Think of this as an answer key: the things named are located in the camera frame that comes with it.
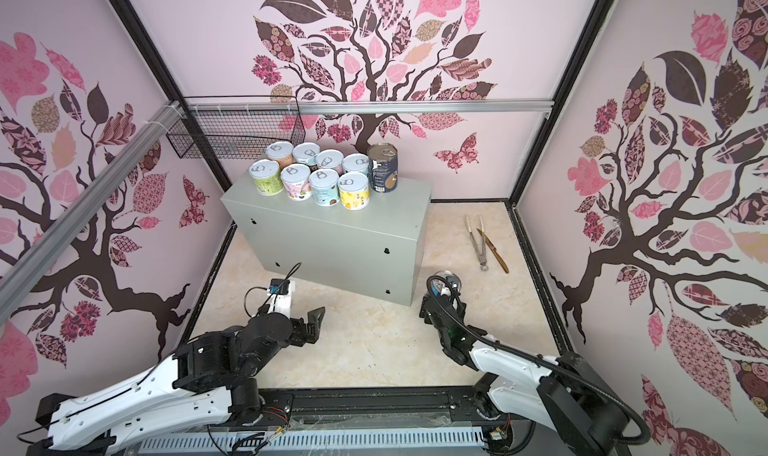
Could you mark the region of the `metal tongs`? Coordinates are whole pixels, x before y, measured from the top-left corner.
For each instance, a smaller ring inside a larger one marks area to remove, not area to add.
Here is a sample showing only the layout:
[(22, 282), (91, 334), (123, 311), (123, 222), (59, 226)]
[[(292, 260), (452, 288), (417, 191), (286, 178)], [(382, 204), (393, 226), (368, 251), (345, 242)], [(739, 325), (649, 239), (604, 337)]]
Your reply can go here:
[(485, 272), (488, 270), (487, 262), (487, 245), (485, 241), (485, 228), (484, 222), (481, 216), (478, 217), (479, 226), (476, 227), (470, 216), (465, 216), (465, 225), (470, 237), (471, 244), (473, 246), (475, 255), (478, 259), (480, 270)]

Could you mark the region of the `grey metal cabinet box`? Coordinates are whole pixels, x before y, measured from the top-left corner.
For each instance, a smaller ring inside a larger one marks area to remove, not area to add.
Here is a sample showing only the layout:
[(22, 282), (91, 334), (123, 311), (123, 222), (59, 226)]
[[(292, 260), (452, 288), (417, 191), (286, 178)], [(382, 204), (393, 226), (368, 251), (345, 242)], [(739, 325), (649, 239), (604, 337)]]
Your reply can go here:
[(263, 196), (240, 178), (221, 198), (262, 267), (408, 306), (416, 292), (432, 186), (402, 178), (361, 210), (321, 207), (286, 194)]

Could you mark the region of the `orange label can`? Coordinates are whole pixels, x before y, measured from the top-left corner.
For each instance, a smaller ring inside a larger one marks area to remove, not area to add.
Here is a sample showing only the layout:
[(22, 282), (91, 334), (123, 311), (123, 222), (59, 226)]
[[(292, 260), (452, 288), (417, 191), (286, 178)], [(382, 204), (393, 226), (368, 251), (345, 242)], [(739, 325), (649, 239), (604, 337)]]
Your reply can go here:
[(295, 163), (293, 156), (294, 146), (288, 141), (278, 141), (265, 148), (266, 157), (276, 162), (280, 169), (284, 169)]

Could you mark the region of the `red tomato can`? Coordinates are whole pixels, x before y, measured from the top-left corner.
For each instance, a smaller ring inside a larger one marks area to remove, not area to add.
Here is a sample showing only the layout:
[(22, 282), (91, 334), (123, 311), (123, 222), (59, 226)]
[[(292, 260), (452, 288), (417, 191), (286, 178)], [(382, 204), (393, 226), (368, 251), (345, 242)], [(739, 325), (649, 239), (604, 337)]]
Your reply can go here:
[(368, 149), (371, 162), (371, 187), (377, 193), (390, 193), (397, 187), (398, 152), (390, 143), (379, 143)]

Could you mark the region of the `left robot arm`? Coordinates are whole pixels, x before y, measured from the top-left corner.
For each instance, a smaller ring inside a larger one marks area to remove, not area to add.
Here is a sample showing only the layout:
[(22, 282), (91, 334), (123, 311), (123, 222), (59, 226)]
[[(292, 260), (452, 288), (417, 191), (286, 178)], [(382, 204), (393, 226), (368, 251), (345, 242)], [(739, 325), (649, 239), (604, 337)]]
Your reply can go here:
[(249, 426), (262, 417), (257, 374), (289, 346), (318, 341), (324, 308), (305, 318), (259, 313), (206, 332), (152, 368), (82, 397), (53, 393), (38, 406), (45, 438), (29, 455), (112, 455), (154, 436), (199, 426)]

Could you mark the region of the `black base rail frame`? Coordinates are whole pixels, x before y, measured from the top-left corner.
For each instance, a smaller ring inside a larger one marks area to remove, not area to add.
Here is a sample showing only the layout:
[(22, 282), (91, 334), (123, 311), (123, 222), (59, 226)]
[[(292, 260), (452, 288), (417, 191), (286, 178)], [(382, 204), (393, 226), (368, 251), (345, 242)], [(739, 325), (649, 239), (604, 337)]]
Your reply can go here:
[[(390, 428), (471, 427), (482, 430), (484, 448), (353, 450), (314, 455), (567, 455), (570, 450), (551, 429), (516, 415), (489, 420), (475, 406), (472, 386), (269, 389), (266, 407), (252, 426), (212, 426), (177, 433), (272, 432)], [(261, 443), (248, 454), (264, 455)]]

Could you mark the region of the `left aluminium rail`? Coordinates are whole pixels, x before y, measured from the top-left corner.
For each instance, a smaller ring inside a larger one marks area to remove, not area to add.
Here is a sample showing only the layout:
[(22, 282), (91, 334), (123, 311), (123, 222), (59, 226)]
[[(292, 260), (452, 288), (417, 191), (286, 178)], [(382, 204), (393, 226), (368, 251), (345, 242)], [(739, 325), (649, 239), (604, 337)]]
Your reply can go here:
[(179, 103), (162, 106), (127, 144), (115, 160), (103, 170), (78, 199), (53, 222), (38, 243), (26, 252), (1, 281), (1, 320), (6, 321), (32, 291), (79, 232), (106, 203), (133, 167), (181, 118)]

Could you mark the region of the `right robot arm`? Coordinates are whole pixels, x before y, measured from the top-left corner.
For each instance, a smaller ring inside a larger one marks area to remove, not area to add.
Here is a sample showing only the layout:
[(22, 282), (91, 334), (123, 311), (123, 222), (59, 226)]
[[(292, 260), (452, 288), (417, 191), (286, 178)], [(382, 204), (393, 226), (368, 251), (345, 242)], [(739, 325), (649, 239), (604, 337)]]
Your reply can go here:
[(516, 415), (545, 426), (576, 455), (609, 455), (649, 442), (643, 417), (621, 400), (581, 356), (532, 355), (464, 323), (466, 305), (448, 291), (428, 291), (420, 317), (437, 330), (443, 353), (483, 375), (475, 406), (493, 420)]

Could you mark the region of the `yellow label can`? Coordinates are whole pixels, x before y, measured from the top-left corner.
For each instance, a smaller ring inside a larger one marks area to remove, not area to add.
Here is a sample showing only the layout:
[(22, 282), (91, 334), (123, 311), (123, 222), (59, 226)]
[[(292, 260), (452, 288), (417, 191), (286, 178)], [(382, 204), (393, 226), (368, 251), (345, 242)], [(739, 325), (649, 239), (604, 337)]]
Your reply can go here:
[(347, 210), (357, 211), (368, 206), (370, 187), (368, 178), (361, 173), (350, 172), (339, 178), (340, 201)]

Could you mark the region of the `blue label tin can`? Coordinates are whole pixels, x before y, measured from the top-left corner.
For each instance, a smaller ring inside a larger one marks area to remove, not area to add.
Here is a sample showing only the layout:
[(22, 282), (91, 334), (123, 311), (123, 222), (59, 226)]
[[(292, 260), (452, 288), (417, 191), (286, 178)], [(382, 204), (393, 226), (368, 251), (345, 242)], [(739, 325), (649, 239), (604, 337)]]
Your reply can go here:
[(461, 279), (451, 271), (440, 271), (433, 276), (432, 281), (433, 292), (437, 295), (447, 293), (461, 294), (462, 281)]

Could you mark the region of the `green label can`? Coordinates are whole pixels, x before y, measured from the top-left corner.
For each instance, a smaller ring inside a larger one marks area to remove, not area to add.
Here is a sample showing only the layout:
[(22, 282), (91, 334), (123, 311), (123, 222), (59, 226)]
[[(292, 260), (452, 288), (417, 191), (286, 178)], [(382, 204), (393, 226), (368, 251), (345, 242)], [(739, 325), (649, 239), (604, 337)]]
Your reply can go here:
[(275, 196), (284, 190), (280, 179), (280, 166), (275, 161), (268, 159), (256, 161), (250, 166), (248, 173), (262, 196)]

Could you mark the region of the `wooden handled knife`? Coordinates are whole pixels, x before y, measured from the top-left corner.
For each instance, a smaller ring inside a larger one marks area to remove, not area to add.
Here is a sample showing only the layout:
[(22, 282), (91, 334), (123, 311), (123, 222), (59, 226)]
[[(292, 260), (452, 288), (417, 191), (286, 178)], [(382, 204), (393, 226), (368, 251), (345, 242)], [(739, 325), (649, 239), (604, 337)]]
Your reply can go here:
[(503, 271), (505, 274), (509, 274), (509, 273), (510, 273), (510, 270), (509, 270), (509, 267), (508, 267), (508, 265), (507, 265), (506, 261), (503, 259), (503, 257), (501, 256), (501, 254), (498, 252), (497, 248), (496, 248), (496, 247), (495, 247), (495, 245), (492, 243), (492, 241), (491, 241), (491, 240), (488, 238), (488, 236), (487, 236), (487, 235), (486, 235), (486, 234), (485, 234), (485, 233), (484, 233), (482, 230), (478, 229), (478, 233), (479, 233), (479, 234), (480, 234), (480, 236), (482, 237), (482, 239), (483, 239), (483, 241), (484, 241), (485, 245), (487, 246), (487, 249), (488, 249), (488, 250), (491, 252), (491, 254), (493, 255), (493, 257), (495, 258), (495, 260), (496, 260), (496, 261), (497, 261), (497, 263), (499, 264), (499, 266), (500, 266), (501, 270), (502, 270), (502, 271)]

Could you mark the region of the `teal label coconut can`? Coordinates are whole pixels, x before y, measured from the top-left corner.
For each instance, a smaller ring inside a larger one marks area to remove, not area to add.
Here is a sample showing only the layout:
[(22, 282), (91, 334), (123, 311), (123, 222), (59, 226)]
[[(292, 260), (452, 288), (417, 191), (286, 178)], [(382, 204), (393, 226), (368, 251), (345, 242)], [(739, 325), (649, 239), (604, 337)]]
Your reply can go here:
[(294, 147), (292, 156), (297, 164), (303, 164), (314, 172), (318, 169), (317, 156), (320, 152), (316, 143), (305, 142)]

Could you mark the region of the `pink label can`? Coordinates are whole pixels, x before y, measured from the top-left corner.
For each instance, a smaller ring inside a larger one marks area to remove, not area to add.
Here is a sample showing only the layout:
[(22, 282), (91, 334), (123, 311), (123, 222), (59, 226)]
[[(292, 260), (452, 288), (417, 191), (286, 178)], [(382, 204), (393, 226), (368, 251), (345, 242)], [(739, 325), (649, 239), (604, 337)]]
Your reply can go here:
[(306, 201), (312, 197), (309, 183), (311, 173), (311, 169), (304, 164), (292, 164), (281, 171), (281, 182), (291, 200)]
[(316, 166), (318, 169), (333, 170), (338, 175), (343, 175), (343, 160), (344, 155), (340, 151), (323, 150), (316, 156)]

